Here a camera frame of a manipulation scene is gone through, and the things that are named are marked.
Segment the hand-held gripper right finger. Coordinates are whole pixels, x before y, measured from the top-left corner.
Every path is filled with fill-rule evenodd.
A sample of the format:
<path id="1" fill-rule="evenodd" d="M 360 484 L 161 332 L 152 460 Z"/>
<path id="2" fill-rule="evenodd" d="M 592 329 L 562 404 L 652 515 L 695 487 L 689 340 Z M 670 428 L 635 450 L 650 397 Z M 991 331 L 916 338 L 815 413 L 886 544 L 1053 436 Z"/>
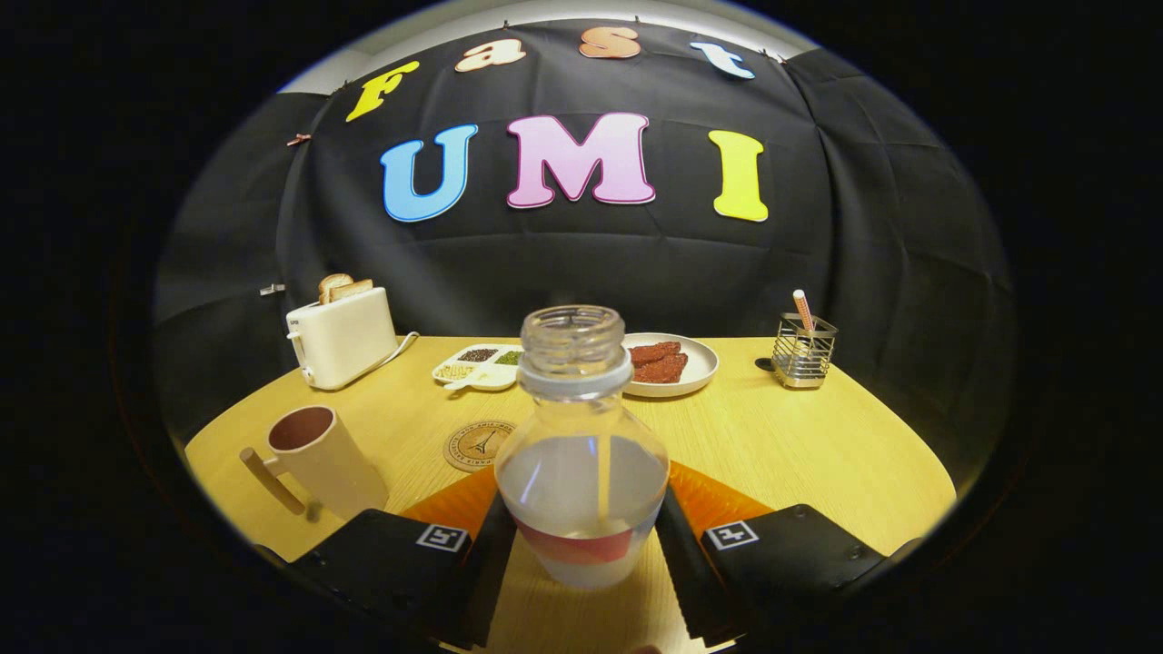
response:
<path id="1" fill-rule="evenodd" d="M 919 546 L 882 554 L 806 502 L 769 509 L 679 462 L 655 529 L 688 637 L 707 646 L 834 609 Z"/>

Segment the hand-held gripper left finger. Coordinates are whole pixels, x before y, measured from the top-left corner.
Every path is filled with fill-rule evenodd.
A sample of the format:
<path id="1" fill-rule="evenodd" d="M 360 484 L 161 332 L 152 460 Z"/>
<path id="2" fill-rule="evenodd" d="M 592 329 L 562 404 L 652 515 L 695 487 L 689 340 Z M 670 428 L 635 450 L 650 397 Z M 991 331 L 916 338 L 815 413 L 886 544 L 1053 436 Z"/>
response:
<path id="1" fill-rule="evenodd" d="M 516 531 L 486 465 L 404 512 L 363 510 L 273 562 L 362 614 L 472 649 L 488 645 Z"/>

